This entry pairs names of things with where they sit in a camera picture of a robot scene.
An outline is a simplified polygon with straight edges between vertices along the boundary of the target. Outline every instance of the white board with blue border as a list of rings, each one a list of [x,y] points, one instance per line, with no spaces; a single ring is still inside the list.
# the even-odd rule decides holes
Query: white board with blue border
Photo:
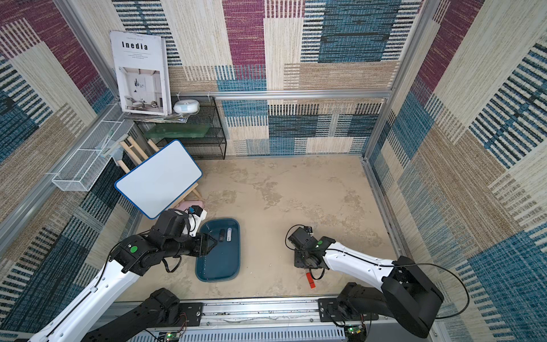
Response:
[[[156,218],[188,190],[203,173],[178,140],[173,140],[114,187],[146,217]]]

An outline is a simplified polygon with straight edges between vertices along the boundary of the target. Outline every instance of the white round device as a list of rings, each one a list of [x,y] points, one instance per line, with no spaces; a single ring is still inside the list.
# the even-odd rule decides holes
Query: white round device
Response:
[[[179,100],[174,104],[173,110],[178,114],[194,114],[200,110],[200,103],[191,98]]]

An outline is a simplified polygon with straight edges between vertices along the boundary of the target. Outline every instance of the concrete floor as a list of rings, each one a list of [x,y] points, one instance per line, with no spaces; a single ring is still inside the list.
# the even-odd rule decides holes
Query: concrete floor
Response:
[[[331,270],[311,289],[305,270],[294,267],[293,252],[283,243],[295,224],[312,226],[316,238],[332,237],[354,250],[395,258],[355,155],[206,160],[198,165],[203,171],[198,190],[206,199],[206,221],[231,217],[240,224],[238,276],[225,282],[201,282],[195,275],[196,259],[183,257],[172,274],[163,265],[151,268],[118,301],[145,300],[161,287],[181,299],[338,294],[347,282],[357,281]],[[143,218],[138,231],[153,224]]]

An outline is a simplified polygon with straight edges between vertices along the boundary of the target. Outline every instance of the wooden easel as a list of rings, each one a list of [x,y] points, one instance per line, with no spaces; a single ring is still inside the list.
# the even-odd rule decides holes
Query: wooden easel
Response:
[[[137,165],[140,165],[144,160],[147,160],[148,159],[148,156],[147,154],[144,152],[144,150],[137,144],[137,142],[135,141],[135,139],[133,139],[133,137],[131,136],[128,136],[127,139],[126,139],[129,144],[127,144],[125,141],[121,141],[120,142],[120,145],[123,147],[123,149],[125,150],[125,152],[127,153],[127,155],[129,156],[129,158],[131,158],[131,160],[133,160],[134,163],[136,163]],[[154,150],[154,152],[158,152],[160,150],[160,148],[158,146],[156,146],[156,144],[152,141],[152,140],[148,140],[148,144],[150,145],[150,147],[152,147],[152,149]],[[137,153],[141,156],[141,158],[143,158],[143,160],[141,160],[139,158],[139,156],[137,155],[137,153],[135,153],[135,151],[132,150],[132,148],[134,148]],[[125,171],[125,173],[129,173],[129,168],[127,167],[127,165],[125,165],[125,163],[123,162],[123,160],[117,160],[116,163],[122,168],[122,170]],[[188,196],[190,193],[194,193],[194,195],[200,200],[200,201],[203,201],[205,202],[205,200],[203,199],[203,197],[201,196],[201,194],[197,191],[197,182],[192,184],[192,186],[186,190],[182,195],[179,196],[179,198],[177,198],[175,200],[175,202],[173,202],[173,204],[171,205],[171,208],[174,208],[176,206],[178,206],[180,204],[180,202],[182,202],[184,200],[184,198],[186,196]]]

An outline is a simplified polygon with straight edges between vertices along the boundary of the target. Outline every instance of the black wire rack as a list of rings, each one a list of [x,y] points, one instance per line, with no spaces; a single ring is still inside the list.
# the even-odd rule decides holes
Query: black wire rack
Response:
[[[191,115],[186,124],[207,124],[210,126],[209,129],[203,137],[163,138],[160,141],[155,142],[156,145],[161,148],[177,139],[180,140],[192,158],[196,160],[226,158],[226,135],[222,128],[222,124],[220,123],[220,114],[218,113],[217,104],[214,98],[210,96],[180,97],[181,100],[186,98],[192,98],[200,103],[200,110],[196,114]],[[172,103],[175,103],[178,101],[178,98],[174,96],[171,101]],[[143,132],[146,132],[154,125],[153,123],[142,121],[136,121],[135,124],[137,124]]]

